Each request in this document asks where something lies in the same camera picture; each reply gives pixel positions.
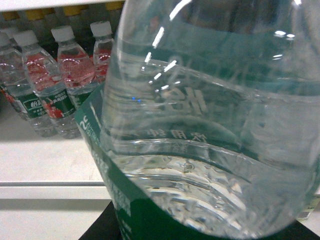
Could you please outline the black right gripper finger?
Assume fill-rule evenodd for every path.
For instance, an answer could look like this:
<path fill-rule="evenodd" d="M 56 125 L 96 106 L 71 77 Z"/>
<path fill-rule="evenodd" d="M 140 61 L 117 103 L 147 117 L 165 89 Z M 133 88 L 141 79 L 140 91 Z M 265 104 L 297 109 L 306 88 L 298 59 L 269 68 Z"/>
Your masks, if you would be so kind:
<path fill-rule="evenodd" d="M 122 234 L 112 202 L 107 205 L 79 240 L 122 240 Z"/>

